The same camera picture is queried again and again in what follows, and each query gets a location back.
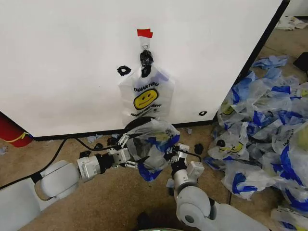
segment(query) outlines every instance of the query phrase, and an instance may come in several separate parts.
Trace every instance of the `white wall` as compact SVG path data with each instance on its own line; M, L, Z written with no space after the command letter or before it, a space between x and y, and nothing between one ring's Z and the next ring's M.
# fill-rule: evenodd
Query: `white wall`
M291 0L284 16L308 16L308 0Z
M2 0L0 111L33 136L121 129L137 28L176 82L167 120L211 120L281 0ZM201 111L208 111L200 116Z

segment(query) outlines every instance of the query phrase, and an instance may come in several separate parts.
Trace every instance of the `yellow smiley face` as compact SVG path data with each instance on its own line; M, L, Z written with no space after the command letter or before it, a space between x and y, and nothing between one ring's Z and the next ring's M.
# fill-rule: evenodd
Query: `yellow smiley face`
M140 94L134 99L134 106L137 110L141 110L150 105L158 97L155 89L150 89Z

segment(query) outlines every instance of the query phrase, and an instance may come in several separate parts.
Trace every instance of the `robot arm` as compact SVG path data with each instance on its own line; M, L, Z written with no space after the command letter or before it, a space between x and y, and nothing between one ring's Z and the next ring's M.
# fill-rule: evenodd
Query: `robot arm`
M186 167L186 155L181 151L188 151L187 146L180 144L177 161L171 164L180 221L201 231L269 231L236 208L210 199L197 186L204 171L202 163L191 161Z
M38 217L45 208L74 192L80 182L89 181L108 168L119 164L138 168L138 163L129 161L130 155L124 148L129 136L124 134L119 140L119 149L109 149L107 154L96 154L77 160L77 164L65 160L50 165L42 172L20 180L0 190L1 230L16 231ZM38 196L35 182L40 180L42 196Z
M56 162L40 172L41 189L47 200L38 197L35 183L31 178L21 180L0 191L0 225L4 231L15 231L23 227L41 211L59 199L76 190L80 178L85 181L118 165L138 169L138 163L130 161L124 134L118 142L119 149L109 149L107 154L96 154L77 160L77 165L64 160ZM265 226L253 220L234 207L219 204L198 188L198 178L204 171L200 162L186 166L189 147L178 144L169 160L174 180L177 217L187 226L201 231L268 231Z

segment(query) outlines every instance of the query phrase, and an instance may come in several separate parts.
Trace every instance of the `red tape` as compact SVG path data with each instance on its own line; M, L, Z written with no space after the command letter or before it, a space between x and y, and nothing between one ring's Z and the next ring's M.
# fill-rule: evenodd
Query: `red tape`
M152 38L153 32L151 32L151 29L137 29L137 34L139 36Z

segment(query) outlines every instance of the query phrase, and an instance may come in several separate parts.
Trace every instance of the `fire extinguisher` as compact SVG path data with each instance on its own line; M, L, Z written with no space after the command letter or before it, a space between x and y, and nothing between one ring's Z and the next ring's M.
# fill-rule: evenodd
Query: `fire extinguisher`
M0 138L19 148L32 141L32 137L5 115L0 114Z

